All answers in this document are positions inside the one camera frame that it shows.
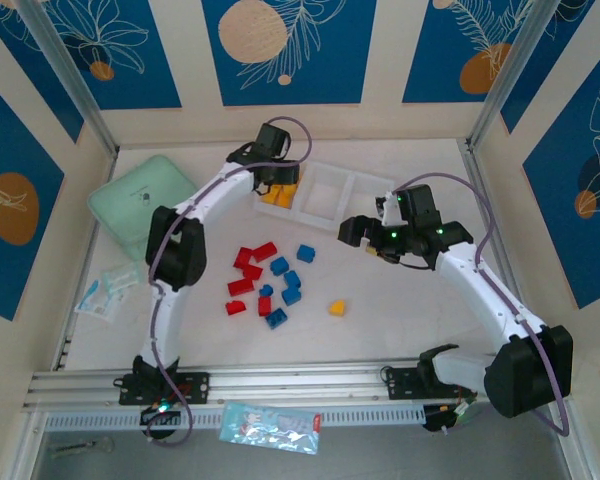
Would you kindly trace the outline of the white three-compartment tray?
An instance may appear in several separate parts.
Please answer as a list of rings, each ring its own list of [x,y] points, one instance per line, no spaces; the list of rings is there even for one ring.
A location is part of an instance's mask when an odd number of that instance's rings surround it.
[[[375,198],[395,186],[393,180],[320,162],[309,162],[289,208],[253,203],[260,213],[337,232],[343,220],[376,214]]]

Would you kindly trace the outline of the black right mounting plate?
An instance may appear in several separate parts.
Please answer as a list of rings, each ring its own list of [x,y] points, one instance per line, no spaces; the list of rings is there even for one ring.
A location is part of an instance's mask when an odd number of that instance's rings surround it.
[[[384,366],[380,378],[385,384],[390,400],[473,399],[477,394],[458,385],[425,381],[416,367],[396,368]]]

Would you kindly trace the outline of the black mounting plate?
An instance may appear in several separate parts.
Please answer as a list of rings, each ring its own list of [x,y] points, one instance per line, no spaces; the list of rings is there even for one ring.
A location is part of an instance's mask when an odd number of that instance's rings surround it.
[[[380,378],[385,384],[390,400],[473,399],[477,394],[458,385],[425,381],[416,367],[396,368],[384,366]]]
[[[207,403],[209,393],[207,372],[171,372],[169,377],[188,404]],[[181,402],[174,388],[160,372],[156,371],[149,375],[125,374],[116,378],[113,386],[119,389],[119,404],[124,406],[151,406],[163,401],[169,404]]]

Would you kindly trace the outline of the mint green container lid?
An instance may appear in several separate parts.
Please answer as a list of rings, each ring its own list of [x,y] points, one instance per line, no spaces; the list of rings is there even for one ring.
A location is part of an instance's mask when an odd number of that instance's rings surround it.
[[[155,155],[91,193],[87,204],[125,254],[139,261],[145,258],[156,208],[173,207],[196,192],[196,185],[169,158]]]

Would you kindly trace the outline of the blue white plastic packet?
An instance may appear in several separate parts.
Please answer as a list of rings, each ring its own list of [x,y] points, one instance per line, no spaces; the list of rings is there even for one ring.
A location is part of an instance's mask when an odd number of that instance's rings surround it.
[[[321,423],[314,412],[232,402],[223,411],[219,440],[316,455]]]

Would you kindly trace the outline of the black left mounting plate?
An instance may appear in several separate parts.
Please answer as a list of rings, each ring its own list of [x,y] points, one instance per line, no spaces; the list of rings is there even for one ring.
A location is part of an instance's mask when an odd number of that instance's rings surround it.
[[[207,403],[209,393],[207,372],[171,372],[169,377],[188,404]],[[116,378],[113,386],[119,389],[119,404],[124,406],[151,406],[163,401],[169,404],[181,402],[174,388],[160,372],[156,371],[149,375],[125,374]]]

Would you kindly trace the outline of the aluminium side rail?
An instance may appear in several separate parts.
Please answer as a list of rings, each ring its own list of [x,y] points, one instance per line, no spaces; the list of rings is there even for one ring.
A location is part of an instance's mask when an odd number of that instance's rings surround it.
[[[49,285],[53,301],[53,349],[48,366],[58,370],[65,345],[71,336],[74,307],[86,281],[87,263],[92,255],[98,226],[87,206],[90,194],[107,183],[115,170],[117,158],[90,154],[67,175],[53,211],[54,254],[50,272],[54,282]]]
[[[489,248],[490,254],[481,253],[481,257],[486,261],[491,271],[497,275],[499,282],[512,293],[516,300],[520,300],[519,285],[507,256],[497,224],[495,207],[489,198],[487,183],[482,175],[478,159],[466,142],[458,141],[458,148],[462,155],[469,182],[484,198],[484,200],[477,199],[476,203],[486,231],[484,248]]]

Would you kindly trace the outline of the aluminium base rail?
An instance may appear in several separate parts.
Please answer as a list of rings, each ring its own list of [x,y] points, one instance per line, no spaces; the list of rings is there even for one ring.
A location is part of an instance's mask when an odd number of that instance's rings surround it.
[[[380,378],[384,366],[416,367],[416,360],[383,359],[362,362],[321,362],[265,366],[181,367],[178,372],[207,372],[207,403],[194,408],[219,407],[230,401],[282,406],[353,406],[364,404],[458,404],[468,399],[390,400]],[[53,371],[33,374],[22,403],[26,412],[131,409],[148,406],[119,404],[113,386],[126,370]],[[474,398],[485,402],[487,397]]]

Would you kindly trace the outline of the aluminium frame post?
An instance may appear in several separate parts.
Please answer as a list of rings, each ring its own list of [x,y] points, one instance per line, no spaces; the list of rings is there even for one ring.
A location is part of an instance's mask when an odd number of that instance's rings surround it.
[[[116,160],[119,145],[60,35],[37,0],[13,0],[21,19],[64,90],[107,155]]]
[[[533,2],[529,16],[521,25],[519,34],[466,138],[466,146],[470,153],[475,153],[485,139],[489,128],[510,96],[560,2],[561,0],[535,0]]]

